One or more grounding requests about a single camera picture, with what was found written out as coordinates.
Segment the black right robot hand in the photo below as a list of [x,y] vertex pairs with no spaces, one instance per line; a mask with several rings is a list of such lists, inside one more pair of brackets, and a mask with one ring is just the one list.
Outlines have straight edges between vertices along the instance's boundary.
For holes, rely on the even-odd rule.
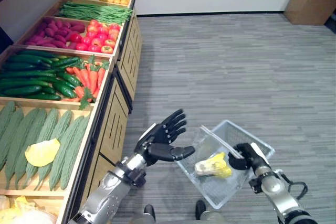
[[237,158],[232,152],[229,152],[228,161],[232,168],[236,170],[252,169],[254,172],[261,167],[270,168],[266,157],[256,143],[240,143],[234,146],[234,150],[242,158]]

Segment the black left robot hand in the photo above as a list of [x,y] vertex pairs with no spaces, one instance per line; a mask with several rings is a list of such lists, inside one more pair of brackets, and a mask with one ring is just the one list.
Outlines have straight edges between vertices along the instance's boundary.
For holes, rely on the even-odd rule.
[[138,140],[134,152],[147,166],[157,161],[175,162],[195,153],[193,146],[176,147],[173,142],[186,131],[186,115],[182,109],[173,112],[160,123],[150,126]]

